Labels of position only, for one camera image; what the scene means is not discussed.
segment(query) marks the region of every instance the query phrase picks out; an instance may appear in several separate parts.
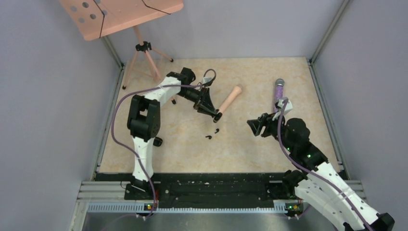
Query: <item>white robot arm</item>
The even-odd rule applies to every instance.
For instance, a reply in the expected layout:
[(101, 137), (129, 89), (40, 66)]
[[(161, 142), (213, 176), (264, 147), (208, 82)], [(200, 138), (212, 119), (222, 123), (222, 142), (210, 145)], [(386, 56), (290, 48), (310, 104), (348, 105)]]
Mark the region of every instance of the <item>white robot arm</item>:
[(287, 194), (308, 202), (339, 231), (391, 231), (394, 219), (388, 213), (379, 214), (345, 183), (327, 157), (309, 141), (310, 131), (302, 119), (292, 118), (285, 123), (283, 117), (279, 124), (279, 115), (291, 111), (292, 103), (287, 98), (282, 98), (277, 107), (285, 110), (281, 112), (279, 109), (277, 113), (269, 115), (264, 113), (247, 123), (255, 136), (260, 135), (265, 127), (261, 136), (273, 136), (277, 140), (280, 126), (283, 149), (291, 152), (289, 158), (302, 170), (285, 173), (282, 181)]
[[(190, 69), (183, 68), (181, 73), (170, 72), (158, 85), (158, 89), (143, 96), (133, 96), (127, 128), (133, 138), (135, 151), (139, 155), (139, 158), (135, 156), (133, 176), (140, 184), (146, 183), (148, 177), (151, 178), (153, 175), (153, 145), (155, 139), (160, 140), (160, 138), (156, 137), (160, 129), (160, 107), (172, 96), (178, 94), (194, 102), (193, 108), (199, 113), (210, 115), (213, 118), (221, 116), (211, 102), (210, 89), (208, 88), (215, 80), (215, 77), (210, 81), (207, 80), (200, 90), (180, 87), (181, 85), (190, 85), (194, 80), (195, 74)], [(147, 114), (142, 115), (141, 112), (145, 110), (147, 110)]]
[[(163, 85), (181, 85), (181, 81), (175, 77), (165, 77), (163, 82), (158, 87)], [(145, 99), (156, 100), (160, 103), (160, 106), (164, 105), (172, 96), (180, 92), (181, 87), (160, 88), (151, 91), (144, 95)], [(139, 154), (140, 161), (144, 166), (149, 178), (153, 175), (152, 167), (152, 154), (153, 154), (153, 142), (155, 137), (150, 138), (145, 142), (143, 138), (133, 137), (133, 143), (135, 144), (135, 151)], [(135, 168), (133, 170), (133, 176), (138, 180), (147, 181), (147, 176), (141, 169), (138, 158), (135, 156)]]

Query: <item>beige tiled floor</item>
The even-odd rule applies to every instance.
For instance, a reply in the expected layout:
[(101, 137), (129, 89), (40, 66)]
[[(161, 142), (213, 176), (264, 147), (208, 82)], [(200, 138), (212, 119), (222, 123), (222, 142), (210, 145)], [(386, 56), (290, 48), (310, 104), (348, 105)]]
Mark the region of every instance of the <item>beige tiled floor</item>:
[[(245, 58), (245, 59), (185, 59), (159, 62), (163, 76), (170, 71), (180, 72), (191, 68), (195, 83), (202, 80), (208, 68), (217, 71), (217, 79), (210, 87), (214, 106), (217, 108), (228, 96), (233, 86), (241, 83), (244, 92), (233, 102), (221, 120), (214, 124), (212, 118), (193, 110), (192, 102), (177, 97), (177, 105), (167, 102), (161, 109), (161, 129), (164, 139), (161, 147), (154, 147), (155, 172), (283, 172), (294, 169), (273, 138), (255, 137), (248, 119), (262, 113), (271, 113), (274, 82), (285, 80), (284, 95), (291, 99), (294, 109), (287, 118), (302, 118), (311, 131), (311, 141), (339, 170), (323, 118), (306, 59), (297, 58)], [(135, 67), (149, 72), (143, 62)], [(154, 87), (150, 77), (136, 72), (119, 99), (132, 91)], [(124, 101), (115, 122), (115, 134), (121, 142), (133, 147), (126, 127), (130, 98)], [(100, 172), (132, 172), (134, 156), (127, 149), (115, 144), (109, 134)]]

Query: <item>gray wall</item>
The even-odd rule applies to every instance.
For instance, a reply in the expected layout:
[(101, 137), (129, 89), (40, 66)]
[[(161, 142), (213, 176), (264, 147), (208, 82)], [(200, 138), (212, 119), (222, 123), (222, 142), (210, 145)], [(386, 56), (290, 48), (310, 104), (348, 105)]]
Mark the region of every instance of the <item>gray wall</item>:
[[(311, 57), (342, 0), (185, 0), (172, 15), (140, 25), (144, 40), (173, 58)], [(111, 36), (122, 60), (136, 35)]]
[(63, 231), (117, 67), (58, 1), (1, 1), (0, 31), (0, 230)]
[(408, 1), (354, 1), (317, 61), (354, 179), (406, 230)]

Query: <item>pink tripod leg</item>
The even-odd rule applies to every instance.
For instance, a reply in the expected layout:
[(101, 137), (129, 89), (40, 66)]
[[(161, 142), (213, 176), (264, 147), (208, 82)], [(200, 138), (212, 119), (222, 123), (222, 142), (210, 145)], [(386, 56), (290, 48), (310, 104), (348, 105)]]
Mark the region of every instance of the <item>pink tripod leg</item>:
[(160, 79), (160, 76), (156, 77), (156, 72), (153, 69), (153, 65), (150, 63), (149, 58), (147, 57), (147, 54), (144, 54), (144, 57), (146, 57), (146, 61), (147, 61), (147, 65), (149, 66), (149, 70), (150, 70), (150, 76), (156, 81), (156, 79)]
[(138, 58), (138, 51), (136, 51), (135, 56), (133, 56), (132, 62), (130, 63), (130, 67), (127, 69), (126, 77), (125, 77), (125, 82), (123, 83), (122, 89), (126, 89), (126, 86), (128, 85), (130, 73), (132, 72), (133, 66), (135, 65), (136, 59)]
[(173, 61), (174, 61), (170, 56), (168, 56), (168, 55), (166, 55), (165, 53), (159, 51), (158, 49), (152, 47), (152, 50), (153, 50), (154, 52), (156, 52), (157, 54), (159, 54), (159, 55), (161, 55), (161, 56), (167, 58), (170, 62), (173, 62)]
[[(152, 67), (152, 68), (154, 69), (154, 71), (156, 72), (156, 76), (154, 76), (153, 79), (154, 79), (156, 82), (160, 82), (160, 81), (161, 81), (161, 75), (160, 75), (159, 69), (157, 69), (157, 66), (154, 64), (154, 61), (153, 61), (152, 57), (150, 56), (149, 52), (146, 51), (145, 54), (146, 54), (147, 60), (150, 62), (151, 67)], [(171, 97), (170, 100), (171, 100), (171, 102), (172, 102), (173, 104), (176, 104), (176, 103), (177, 103), (177, 102), (176, 102), (176, 99), (174, 98), (174, 96)]]

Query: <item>tripod stand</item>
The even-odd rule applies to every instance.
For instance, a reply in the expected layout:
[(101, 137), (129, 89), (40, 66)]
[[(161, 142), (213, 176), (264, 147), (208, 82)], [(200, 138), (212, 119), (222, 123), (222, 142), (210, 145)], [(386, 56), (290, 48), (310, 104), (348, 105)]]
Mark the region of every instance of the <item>tripod stand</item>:
[[(151, 76), (156, 83), (159, 83), (161, 81), (162, 76), (160, 75), (159, 69), (157, 69), (156, 64), (154, 63), (152, 57), (150, 56), (149, 50), (153, 50), (154, 52), (158, 53), (159, 55), (167, 58), (170, 62), (174, 61), (170, 56), (168, 56), (168, 55), (164, 54), (163, 52), (157, 50), (156, 48), (152, 47), (149, 42), (143, 41), (143, 38), (142, 38), (142, 36), (140, 34), (138, 26), (134, 26), (133, 29), (135, 30), (136, 37), (139, 40), (139, 44), (136, 45), (136, 52), (135, 52), (135, 55), (133, 56), (132, 62), (130, 63), (129, 71), (127, 72), (127, 74), (125, 76), (125, 82), (123, 83), (122, 89), (126, 89), (126, 86), (127, 86), (128, 81), (129, 81), (131, 71), (137, 71), (137, 72), (140, 72), (140, 73), (142, 73), (144, 75)], [(149, 64), (150, 74), (142, 72), (142, 71), (137, 70), (137, 69), (134, 69), (133, 65), (136, 62), (136, 59), (138, 57), (139, 52), (144, 53), (144, 56), (146, 57), (146, 60), (148, 61), (148, 64)]]

